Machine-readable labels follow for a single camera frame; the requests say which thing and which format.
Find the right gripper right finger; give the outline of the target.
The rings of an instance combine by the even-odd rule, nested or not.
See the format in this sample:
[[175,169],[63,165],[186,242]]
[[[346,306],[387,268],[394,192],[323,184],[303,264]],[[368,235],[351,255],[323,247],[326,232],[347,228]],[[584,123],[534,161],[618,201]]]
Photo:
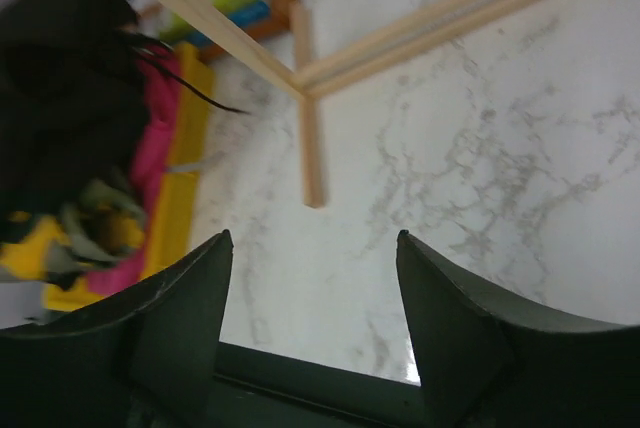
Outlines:
[[407,231],[397,277],[431,427],[635,427],[639,330],[547,307]]

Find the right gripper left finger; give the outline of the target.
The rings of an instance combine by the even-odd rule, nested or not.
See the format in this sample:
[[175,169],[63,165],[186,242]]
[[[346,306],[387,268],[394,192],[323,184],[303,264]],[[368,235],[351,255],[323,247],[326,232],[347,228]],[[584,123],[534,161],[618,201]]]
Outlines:
[[199,425],[232,260],[224,230],[111,297],[2,330],[2,426],[124,427],[137,398],[182,427]]

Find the black trousers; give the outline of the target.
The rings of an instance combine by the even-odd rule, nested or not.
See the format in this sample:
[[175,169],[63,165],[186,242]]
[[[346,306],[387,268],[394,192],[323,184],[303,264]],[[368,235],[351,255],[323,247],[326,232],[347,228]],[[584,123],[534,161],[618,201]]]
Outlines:
[[128,165],[150,120],[145,68],[171,49],[129,0],[14,0],[1,11],[1,238],[22,239]]

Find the pink trousers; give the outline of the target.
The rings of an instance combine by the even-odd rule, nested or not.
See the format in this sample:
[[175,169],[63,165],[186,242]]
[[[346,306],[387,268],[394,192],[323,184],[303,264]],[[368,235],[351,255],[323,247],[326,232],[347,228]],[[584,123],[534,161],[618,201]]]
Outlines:
[[133,255],[114,268],[87,275],[88,290],[102,296],[110,296],[136,283],[145,268],[154,211],[177,124],[181,88],[173,79],[180,73],[176,55],[155,47],[144,54],[137,65],[145,77],[144,102],[150,121],[135,151],[129,181],[141,198],[147,221],[143,243]]

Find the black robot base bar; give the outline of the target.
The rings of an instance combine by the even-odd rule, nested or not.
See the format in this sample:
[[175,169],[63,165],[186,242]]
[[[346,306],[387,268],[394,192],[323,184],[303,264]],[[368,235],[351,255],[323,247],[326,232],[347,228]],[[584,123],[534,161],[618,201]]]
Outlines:
[[135,350],[130,380],[180,427],[424,427],[419,387],[221,342]]

